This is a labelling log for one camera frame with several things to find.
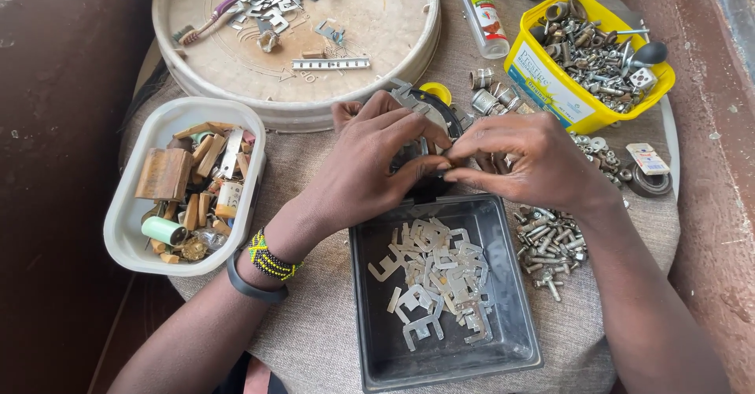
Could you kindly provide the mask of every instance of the brown wall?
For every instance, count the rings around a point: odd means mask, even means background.
[[[150,2],[0,0],[2,392],[86,392],[122,300],[102,224]]]
[[[677,77],[669,99],[682,158],[682,236],[669,279],[710,332],[732,388],[753,392],[755,109],[747,96],[752,85],[731,52],[729,23],[716,0],[623,1],[643,12],[653,40],[667,43]],[[750,17],[753,12],[741,11]]]

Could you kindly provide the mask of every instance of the black plastic tray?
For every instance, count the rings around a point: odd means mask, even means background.
[[[493,312],[488,315],[494,338],[488,344],[472,347],[465,343],[464,338],[474,332],[460,327],[453,315],[443,312],[440,323],[445,338],[439,341],[431,328],[432,336],[416,341],[417,350],[411,352],[404,341],[404,324],[386,311],[393,288],[406,290],[404,273],[398,269],[385,282],[378,282],[367,270],[368,263],[376,265],[389,253],[387,245],[394,228],[430,217],[450,228],[466,228],[470,241],[484,248],[490,265],[488,288],[492,287],[495,300]],[[532,311],[499,197],[439,197],[426,204],[405,200],[398,208],[352,227],[349,235],[365,393],[543,367]],[[421,307],[405,312],[412,322],[427,315]]]

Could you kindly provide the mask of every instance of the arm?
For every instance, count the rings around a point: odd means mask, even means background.
[[[506,153],[517,157],[510,171],[501,163]],[[446,180],[575,216],[590,247],[611,357],[628,392],[730,392],[721,361],[639,237],[618,189],[552,114],[475,123],[447,157],[472,155],[486,172],[453,169]]]
[[[425,156],[388,173],[391,158],[408,140],[425,136],[442,148],[450,148],[451,141],[427,118],[400,109],[386,92],[376,93],[364,107],[336,104],[333,116],[340,133],[333,152],[265,228],[270,252],[287,263],[301,262],[338,230],[397,206],[425,173],[448,166],[446,158]],[[241,254],[236,267],[258,289],[282,286],[259,272],[249,254]],[[237,292],[224,269],[139,348],[109,392],[211,392],[249,344],[267,307]]]

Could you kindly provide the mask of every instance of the plastic bottle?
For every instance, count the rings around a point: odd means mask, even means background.
[[[461,0],[461,3],[482,57],[499,59],[508,55],[509,41],[493,0]]]

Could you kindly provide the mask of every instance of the toothbrush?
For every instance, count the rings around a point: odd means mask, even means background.
[[[212,24],[214,24],[221,17],[222,14],[226,13],[228,9],[231,9],[231,6],[235,5],[238,1],[239,0],[224,0],[215,8],[212,15],[210,15],[210,19],[206,23],[204,23],[204,25],[200,27],[199,30],[195,30],[194,26],[192,25],[186,25],[183,30],[175,33],[173,35],[173,38],[175,39],[175,41],[179,42],[182,45],[187,45],[193,41],[196,41],[197,39],[199,39],[199,34],[204,33],[208,28],[210,28]]]

